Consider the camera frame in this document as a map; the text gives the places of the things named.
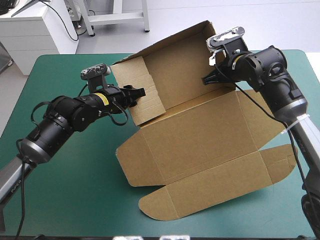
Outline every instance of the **black cable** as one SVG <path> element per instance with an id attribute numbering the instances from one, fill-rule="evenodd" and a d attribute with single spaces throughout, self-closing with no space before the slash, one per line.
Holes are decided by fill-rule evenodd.
<path id="1" fill-rule="evenodd" d="M 21 152 L 21 148 L 19 143 L 22 141 L 23 139 L 18 139 L 15 142 L 16 147 L 18 148 L 19 154 L 22 155 Z M 17 240 L 22 226 L 24 224 L 24 220 L 25 220 L 25 213 L 26 213 L 26 209 L 25 209 L 25 161 L 22 159 L 22 165 L 21 165 L 21 219 L 20 219 L 20 223 L 19 223 L 19 227 L 18 230 L 16 232 L 15 238 L 14 240 Z"/>
<path id="2" fill-rule="evenodd" d="M 87 32 L 87 29 L 83 33 L 78 34 L 78 36 L 81 36 L 81 35 L 85 34 L 86 32 Z"/>
<path id="3" fill-rule="evenodd" d="M 93 11 L 93 10 L 89 10 L 89 12 L 93 12 L 93 14 L 94 14 L 94 15 L 96 15 L 96 12 L 95 12 L 95 11 Z"/>
<path id="4" fill-rule="evenodd" d="M 78 34 L 76 35 L 76 39 L 74 39 L 74 38 L 70 35 L 70 33 L 69 33 L 68 29 L 67 29 L 67 26 L 66 26 L 64 20 L 62 19 L 62 17 L 60 16 L 60 14 L 59 14 L 52 6 L 50 6 L 49 4 L 47 4 L 47 3 L 44 2 L 44 1 L 41 1 L 41 0 L 38 0 L 38 1 L 41 2 L 41 3 L 43 3 L 43 4 L 45 4 L 45 5 L 47 5 L 49 8 L 51 8 L 51 9 L 58 15 L 58 17 L 60 18 L 60 20 L 61 20 L 61 22 L 62 22 L 62 24 L 63 24 L 63 26 L 64 26 L 64 28 L 65 28 L 65 30 L 66 30 L 66 33 L 69 35 L 69 37 L 70 37 L 73 41 L 76 42 L 76 41 L 79 40 L 79 35 L 78 35 Z"/>
<path id="5" fill-rule="evenodd" d="M 86 89 L 86 87 L 88 86 L 88 83 L 86 83 L 83 88 L 81 89 L 81 91 L 78 94 L 78 97 L 80 97 L 80 95 L 83 93 L 83 91 Z"/>
<path id="6" fill-rule="evenodd" d="M 284 125 L 284 127 L 287 129 L 288 128 L 288 124 L 284 121 L 281 121 L 277 118 L 275 118 L 274 116 L 272 116 L 271 114 L 269 114 L 259 103 L 257 103 L 251 96 L 249 96 L 249 94 L 247 94 L 241 87 L 239 87 L 234 81 L 232 81 L 229 77 L 227 77 L 219 68 L 219 66 L 216 64 L 215 65 L 215 69 L 224 77 L 226 78 L 228 81 L 232 82 L 235 87 L 237 89 L 239 89 L 247 98 L 249 98 L 258 108 L 260 108 L 269 118 L 281 123 Z M 314 202 L 312 200 L 312 196 L 311 196 L 311 193 L 309 191 L 309 188 L 307 186 L 307 183 L 306 183 L 306 178 L 305 178 L 305 175 L 304 175 L 304 172 L 303 172 L 303 169 L 301 167 L 301 164 L 300 164 L 300 161 L 299 161 L 299 158 L 298 158 L 298 153 L 296 151 L 296 147 L 295 147 L 295 142 L 294 142 L 294 137 L 292 135 L 292 132 L 290 129 L 287 129 L 287 133 L 289 135 L 289 138 L 290 138 L 290 143 L 291 143 L 291 147 L 292 147 L 292 150 L 293 150 L 293 155 L 294 155 L 294 159 L 295 159 L 295 162 L 296 162 L 296 165 L 298 166 L 298 169 L 299 169 L 299 173 L 300 173 L 300 176 L 301 176 L 301 179 L 302 179 L 302 182 L 303 182 L 303 185 L 304 185 L 304 189 L 306 191 L 306 194 L 309 198 L 309 201 L 310 201 L 310 205 L 311 205 L 311 208 L 312 208 L 312 211 L 313 211 L 313 214 L 315 216 L 315 219 L 318 223 L 318 226 L 320 227 L 320 220 L 319 220 L 319 217 L 317 215 L 317 212 L 316 212 L 316 208 L 315 208 L 315 205 L 314 205 Z"/>
<path id="7" fill-rule="evenodd" d="M 32 240 L 40 240 L 42 237 L 45 237 L 45 235 L 39 234 L 39 235 L 35 236 Z"/>

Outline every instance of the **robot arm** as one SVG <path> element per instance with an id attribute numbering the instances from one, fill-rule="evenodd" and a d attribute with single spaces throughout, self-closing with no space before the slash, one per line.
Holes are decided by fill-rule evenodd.
<path id="1" fill-rule="evenodd" d="M 90 94 L 59 96 L 45 103 L 48 107 L 43 120 L 20 141 L 20 153 L 0 171 L 0 230 L 5 231 L 2 209 L 22 182 L 23 165 L 25 179 L 38 164 L 47 163 L 74 132 L 84 131 L 97 119 L 109 116 L 116 125 L 126 124 L 125 109 L 135 106 L 136 100 L 146 95 L 145 90 L 107 84 L 105 76 L 110 73 L 105 64 L 87 68 L 81 72 L 81 78 L 87 81 Z M 33 112 L 42 105 L 38 104 Z M 117 122 L 113 114 L 124 114 L 126 121 Z"/>
<path id="2" fill-rule="evenodd" d="M 302 198 L 302 209 L 320 238 L 320 132 L 307 115 L 308 102 L 288 73 L 284 54 L 274 46 L 257 53 L 248 51 L 244 33 L 242 27 L 235 27 L 207 39 L 215 70 L 203 78 L 203 83 L 246 81 L 261 93 L 274 118 L 292 133 L 309 166 L 302 188 L 311 197 Z M 221 55 L 223 60 L 215 63 L 216 56 Z"/>

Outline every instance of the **cardboard flap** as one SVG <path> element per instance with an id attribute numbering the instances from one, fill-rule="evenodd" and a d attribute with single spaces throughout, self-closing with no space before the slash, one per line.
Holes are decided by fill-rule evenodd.
<path id="1" fill-rule="evenodd" d="M 246 90 L 245 92 L 272 115 L 260 93 L 255 92 L 254 90 Z M 236 91 L 236 93 L 252 139 L 256 148 L 260 149 L 277 136 L 284 129 L 284 126 L 267 117 L 266 114 L 242 92 Z"/>
<path id="2" fill-rule="evenodd" d="M 112 65 L 111 69 L 121 88 L 126 85 L 133 85 L 136 89 L 144 88 L 145 96 L 137 100 L 136 106 L 129 108 L 135 125 L 145 123 L 166 112 L 142 57 Z"/>
<path id="3" fill-rule="evenodd" d="M 297 164 L 290 144 L 262 150 L 260 154 L 273 184 L 288 176 Z"/>
<path id="4" fill-rule="evenodd" d="M 153 219 L 179 219 L 284 179 L 293 159 L 290 145 L 256 151 L 160 188 L 139 208 Z"/>
<path id="5" fill-rule="evenodd" d="M 141 182 L 146 186 L 165 184 L 141 130 L 117 149 L 116 157 L 131 186 L 141 186 Z"/>

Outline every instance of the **open cardboard box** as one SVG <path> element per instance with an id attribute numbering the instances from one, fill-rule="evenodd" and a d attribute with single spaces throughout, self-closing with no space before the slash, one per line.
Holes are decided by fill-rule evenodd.
<path id="1" fill-rule="evenodd" d="M 174 220 L 275 184 L 295 167 L 291 146 L 259 150 L 283 126 L 229 84 L 203 85 L 212 71 L 209 21 L 115 63 L 118 84 L 145 88 L 130 112 L 140 130 L 117 149 L 130 185 L 164 187 L 140 209 Z M 265 109 L 259 93 L 247 91 Z"/>

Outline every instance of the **gray floor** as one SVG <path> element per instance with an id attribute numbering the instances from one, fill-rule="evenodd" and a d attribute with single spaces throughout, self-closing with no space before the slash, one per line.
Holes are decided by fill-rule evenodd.
<path id="1" fill-rule="evenodd" d="M 112 0 L 87 0 L 96 14 L 110 13 Z M 124 0 L 124 12 L 142 8 L 141 0 Z M 151 31 L 142 22 L 96 26 L 95 37 L 80 36 L 78 54 L 134 53 L 204 20 L 216 32 L 234 26 L 246 30 L 251 50 L 320 52 L 320 0 L 148 0 Z M 0 75 L 0 134 L 27 80 L 14 64 Z"/>

